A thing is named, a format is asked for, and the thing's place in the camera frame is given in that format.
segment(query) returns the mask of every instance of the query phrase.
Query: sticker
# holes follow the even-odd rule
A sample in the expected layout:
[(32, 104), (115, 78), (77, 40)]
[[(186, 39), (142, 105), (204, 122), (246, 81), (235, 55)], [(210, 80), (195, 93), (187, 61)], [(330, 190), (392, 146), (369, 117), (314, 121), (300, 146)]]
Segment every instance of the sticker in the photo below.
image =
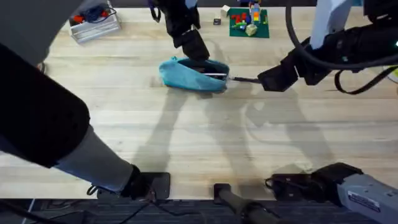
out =
[(348, 199), (352, 202), (361, 204), (371, 210), (380, 212), (380, 203), (370, 198), (364, 197), (354, 192), (348, 191)]

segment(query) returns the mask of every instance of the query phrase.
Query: wooden tabletop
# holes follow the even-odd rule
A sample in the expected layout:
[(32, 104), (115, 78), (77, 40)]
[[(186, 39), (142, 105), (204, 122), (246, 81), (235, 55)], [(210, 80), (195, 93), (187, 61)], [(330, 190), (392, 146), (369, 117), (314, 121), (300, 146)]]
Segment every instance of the wooden tabletop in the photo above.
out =
[[(233, 76), (256, 77), (292, 50), (284, 8), (269, 8), (270, 39), (228, 36), (220, 9), (200, 9), (211, 58)], [(298, 37), (310, 35), (314, 7), (294, 8)], [(172, 175), (170, 198), (212, 198), (218, 182), (249, 198), (271, 198), (264, 179), (345, 162), (398, 187), (398, 85), (384, 80), (358, 96), (336, 91), (333, 76), (303, 80), (285, 93), (229, 82), (223, 94), (163, 86), (158, 67), (174, 49), (164, 21), (148, 9), (118, 9), (121, 32), (78, 45), (64, 27), (46, 60), (49, 76), (83, 99), (101, 139), (143, 171)], [(348, 26), (367, 20), (353, 8)], [(343, 75), (345, 88), (368, 82), (380, 68)], [(0, 152), (0, 198), (89, 198), (90, 183)]]

